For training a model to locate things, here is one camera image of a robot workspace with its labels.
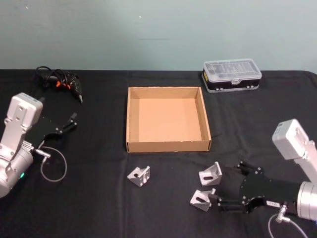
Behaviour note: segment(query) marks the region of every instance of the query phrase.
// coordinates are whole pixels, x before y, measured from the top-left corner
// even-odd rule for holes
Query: black table
[[[66,156],[63,182],[45,181],[41,158],[11,193],[0,199],[0,237],[42,238],[233,238],[269,237],[267,221],[277,210],[256,209],[250,215],[207,213],[189,200],[200,186],[198,171],[219,161],[233,166],[246,160],[272,179],[308,180],[299,166],[285,161],[271,141],[281,121],[297,118],[317,140],[317,76],[306,71],[263,71],[258,90],[209,94],[199,72],[76,71],[84,89],[80,105],[69,92],[31,89],[32,70],[0,70],[0,118],[13,95],[45,96],[43,115],[62,124],[78,113],[78,127],[67,138],[51,142]],[[129,86],[201,86],[211,128],[211,150],[190,153],[128,154],[125,148]],[[126,176],[136,166],[151,167],[142,188]],[[239,186],[228,175],[219,192]],[[312,221],[293,219],[309,237]],[[290,224],[272,223],[276,238],[301,237]]]

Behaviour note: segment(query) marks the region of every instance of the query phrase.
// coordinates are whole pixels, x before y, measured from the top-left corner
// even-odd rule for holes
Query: open cardboard box
[[[130,87],[128,152],[208,151],[211,136],[200,87]]]

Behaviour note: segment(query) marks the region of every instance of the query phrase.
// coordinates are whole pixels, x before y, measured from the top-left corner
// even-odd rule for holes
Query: robotic arm
[[[228,200],[209,194],[212,203],[222,211],[251,212],[258,206],[279,209],[278,222],[290,219],[286,213],[300,218],[317,220],[317,150],[315,143],[309,141],[296,119],[281,122],[272,137],[274,144],[286,160],[293,159],[299,164],[311,182],[292,183],[269,179],[261,167],[254,167],[243,161],[231,170],[245,176],[238,200]]]
[[[42,108],[41,101],[25,93],[11,99],[0,142],[0,197],[10,192],[33,163],[32,153],[44,156],[44,160],[51,156],[40,150],[45,139],[52,135],[63,135],[77,125],[74,122],[76,115],[73,115],[66,126],[59,129],[47,118],[40,118]],[[24,140],[27,132],[29,142]]]

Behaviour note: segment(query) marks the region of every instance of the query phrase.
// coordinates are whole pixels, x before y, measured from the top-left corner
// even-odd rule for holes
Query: cardboard box
[[[130,87],[128,152],[208,151],[211,135],[200,87]]]

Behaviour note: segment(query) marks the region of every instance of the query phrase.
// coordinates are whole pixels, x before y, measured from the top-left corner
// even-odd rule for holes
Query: bolt hole
[[[212,180],[213,177],[212,176],[207,176],[207,177],[204,177],[204,180]]]
[[[206,202],[205,200],[203,200],[203,199],[200,198],[200,197],[196,197],[196,200],[199,201],[199,202]]]

